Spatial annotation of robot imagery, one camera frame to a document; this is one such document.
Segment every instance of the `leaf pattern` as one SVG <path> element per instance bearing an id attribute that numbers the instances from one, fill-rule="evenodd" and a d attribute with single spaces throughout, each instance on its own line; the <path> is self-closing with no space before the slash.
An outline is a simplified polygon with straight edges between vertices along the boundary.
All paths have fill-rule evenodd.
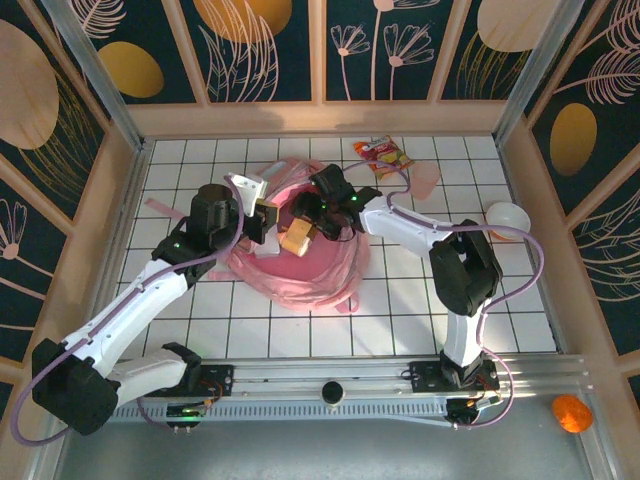
<path id="1" fill-rule="evenodd" d="M 247 20 L 230 0 L 203 1 L 215 31 L 199 26 L 209 50 L 207 90 L 214 102 L 271 101 L 278 87 L 278 51 L 269 25 L 245 3 Z M 225 38 L 241 39 L 228 41 Z"/>
<path id="2" fill-rule="evenodd" d="M 640 0 L 618 1 L 606 35 L 611 47 L 619 52 L 640 47 Z"/>
<path id="3" fill-rule="evenodd" d="M 602 105 L 623 105 L 640 87 L 640 50 L 612 50 L 593 64 L 586 81 L 587 96 Z"/>
<path id="4" fill-rule="evenodd" d="M 69 5 L 90 38 L 109 38 L 127 15 L 124 0 L 69 0 Z"/>
<path id="5" fill-rule="evenodd" d="M 619 207 L 587 218 L 575 239 L 599 300 L 640 297 L 640 191 Z"/>

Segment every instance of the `dark blue wallpaper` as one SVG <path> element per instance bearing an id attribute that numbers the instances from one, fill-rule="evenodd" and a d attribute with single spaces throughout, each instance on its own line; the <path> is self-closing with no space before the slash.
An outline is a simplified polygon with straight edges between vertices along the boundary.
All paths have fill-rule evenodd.
<path id="1" fill-rule="evenodd" d="M 573 235 L 618 353 L 640 349 L 640 170 Z"/>
<path id="2" fill-rule="evenodd" d="M 609 4 L 533 126 L 566 213 L 640 142 L 640 11 L 621 19 L 624 5 Z"/>
<path id="3" fill-rule="evenodd" d="M 452 0 L 395 3 L 378 12 L 371 0 L 327 2 L 327 100 L 427 98 Z"/>
<path id="4" fill-rule="evenodd" d="M 209 100 L 311 100 L 307 0 L 248 4 L 253 8 L 249 16 L 237 0 L 225 5 L 211 0 L 180 2 Z"/>
<path id="5" fill-rule="evenodd" d="M 587 17 L 587 15 L 589 14 L 589 12 L 591 11 L 591 7 L 593 7 L 594 3 L 596 3 L 596 0 L 585 0 L 584 3 L 582 4 L 582 9 L 580 10 L 580 15 L 578 16 L 578 19 L 576 20 L 575 25 L 573 26 L 571 31 L 567 34 L 566 38 L 564 39 L 564 42 L 562 42 L 562 45 L 558 49 L 558 53 L 556 54 L 556 57 L 554 58 L 553 62 L 547 69 L 547 73 L 545 74 L 544 78 L 540 81 L 538 88 L 536 88 L 536 91 L 533 92 L 533 95 L 531 96 L 529 103 L 525 107 L 524 109 L 525 115 L 529 116 L 529 114 L 531 113 L 531 110 L 533 110 L 533 107 L 535 107 L 536 103 L 538 103 L 538 99 L 540 98 L 540 95 L 542 95 L 542 91 L 545 88 L 547 88 L 547 80 L 549 79 L 549 77 L 551 77 L 551 75 L 553 75 L 553 72 L 556 71 L 556 68 L 558 68 L 558 64 L 564 58 L 564 54 L 567 52 L 569 45 L 571 45 L 571 42 L 573 42 L 573 39 L 575 38 L 576 34 L 582 27 L 582 24 L 585 18 Z"/>
<path id="6" fill-rule="evenodd" d="M 442 92 L 443 100 L 506 100 L 513 90 L 540 29 L 552 14 L 549 2 L 473 0 Z M 492 22 L 479 22 L 483 19 Z"/>
<path id="7" fill-rule="evenodd" d="M 3 121 L 15 122 L 1 125 L 0 155 L 73 218 L 104 131 L 16 0 L 3 2 L 0 30 L 7 47 L 0 51 L 0 62 L 11 63 L 10 71 L 17 75 L 15 79 L 3 79 L 7 84 L 0 83 L 6 85 L 0 95 L 11 97 L 9 105 L 14 102 L 14 110 Z M 21 48 L 29 48 L 29 55 L 16 53 L 12 43 L 16 48 L 18 43 Z M 25 58 L 42 61 L 37 75 L 29 75 L 33 65 Z M 46 98 L 41 96 L 44 91 L 50 93 Z M 2 108 L 9 107 L 3 103 Z"/>
<path id="8" fill-rule="evenodd" d="M 125 103 L 195 102 L 162 2 L 89 2 L 93 12 L 80 8 L 83 3 L 70 5 Z"/>
<path id="9" fill-rule="evenodd" d="M 65 241 L 0 180 L 0 357 L 22 362 Z"/>

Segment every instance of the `white tiled floor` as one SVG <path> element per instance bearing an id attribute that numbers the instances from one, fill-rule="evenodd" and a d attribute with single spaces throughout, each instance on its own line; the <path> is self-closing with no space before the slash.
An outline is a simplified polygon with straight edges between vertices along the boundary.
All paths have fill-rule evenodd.
<path id="1" fill-rule="evenodd" d="M 371 136 L 174 140 L 157 142 L 142 202 L 122 269 L 119 290 L 149 260 L 151 250 L 175 222 L 143 204 L 159 200 L 187 213 L 197 188 L 222 182 L 228 172 L 250 173 L 277 158 L 315 158 L 343 167 L 358 160 L 352 145 Z M 423 201 L 398 196 L 407 208 L 438 220 L 484 221 L 496 201 L 511 201 L 504 171 L 490 137 L 394 137 L 416 162 L 437 162 L 440 184 Z M 395 176 L 377 182 L 367 169 L 347 179 L 384 193 L 401 184 Z M 533 269 L 523 243 L 492 239 L 504 271 L 498 295 L 522 285 Z M 186 344 L 204 358 L 292 358 L 435 354 L 446 339 L 447 310 L 438 300 L 428 261 L 371 237 L 371 263 L 359 290 L 360 308 L 339 315 L 333 308 L 298 312 L 277 305 L 239 281 L 200 281 L 158 315 L 129 346 L 135 358 L 169 341 Z M 216 270 L 224 270 L 219 264 Z M 497 352 L 555 351 L 538 289 L 498 305 L 489 316 L 485 343 Z"/>

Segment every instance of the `flower pattern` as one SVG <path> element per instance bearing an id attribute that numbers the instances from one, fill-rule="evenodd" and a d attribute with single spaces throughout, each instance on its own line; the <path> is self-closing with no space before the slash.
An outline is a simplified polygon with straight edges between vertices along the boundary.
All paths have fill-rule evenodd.
<path id="1" fill-rule="evenodd" d="M 416 65 L 433 60 L 433 48 L 427 48 L 431 43 L 429 27 L 408 25 L 398 36 L 398 24 L 384 28 L 384 46 L 387 49 L 389 64 L 396 68 L 405 65 Z"/>
<path id="2" fill-rule="evenodd" d="M 366 35 L 362 30 L 362 25 L 357 27 L 349 25 L 344 28 L 344 31 L 340 25 L 331 27 L 331 38 L 336 50 L 338 50 L 338 55 L 341 57 L 371 50 L 371 44 L 365 41 Z"/>
<path id="3" fill-rule="evenodd" d="M 13 212 L 9 203 L 0 199 L 0 258 L 14 260 L 20 251 L 20 241 L 27 224 L 27 207 L 20 202 L 13 204 Z"/>

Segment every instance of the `pink plastic bag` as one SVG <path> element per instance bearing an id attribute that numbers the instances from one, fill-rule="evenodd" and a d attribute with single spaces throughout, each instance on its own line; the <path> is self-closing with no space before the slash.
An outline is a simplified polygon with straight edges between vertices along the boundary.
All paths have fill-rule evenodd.
<path id="1" fill-rule="evenodd" d="M 288 203 L 306 190 L 313 190 L 309 176 L 325 165 L 315 160 L 279 160 L 257 174 L 269 181 L 265 200 L 280 210 L 279 228 L 288 226 L 293 217 Z M 348 240 L 353 233 L 343 233 Z M 275 257 L 257 258 L 241 245 L 234 248 L 227 265 L 240 279 L 274 302 L 292 310 L 315 310 L 337 307 L 341 313 L 358 308 L 355 292 L 370 260 L 367 236 L 356 233 L 350 241 L 331 242 L 316 235 L 303 257 L 282 249 Z M 209 278 L 218 279 L 216 272 Z"/>

